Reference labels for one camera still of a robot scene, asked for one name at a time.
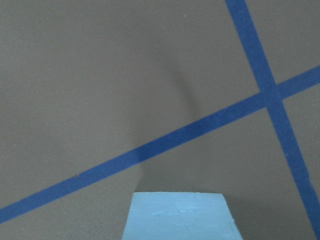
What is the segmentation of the light blue block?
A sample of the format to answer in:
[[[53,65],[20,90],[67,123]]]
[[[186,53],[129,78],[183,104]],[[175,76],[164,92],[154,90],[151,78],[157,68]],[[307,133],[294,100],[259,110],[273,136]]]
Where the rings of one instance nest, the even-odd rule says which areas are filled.
[[[124,240],[240,240],[221,193],[135,192]]]

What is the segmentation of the brown paper table mat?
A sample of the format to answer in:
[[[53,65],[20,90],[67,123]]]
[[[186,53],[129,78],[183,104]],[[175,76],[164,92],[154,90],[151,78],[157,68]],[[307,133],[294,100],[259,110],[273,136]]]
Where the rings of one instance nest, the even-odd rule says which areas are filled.
[[[3,0],[2,208],[257,95],[223,0]],[[246,240],[315,234],[267,109],[0,226],[119,240],[134,192],[224,195]]]

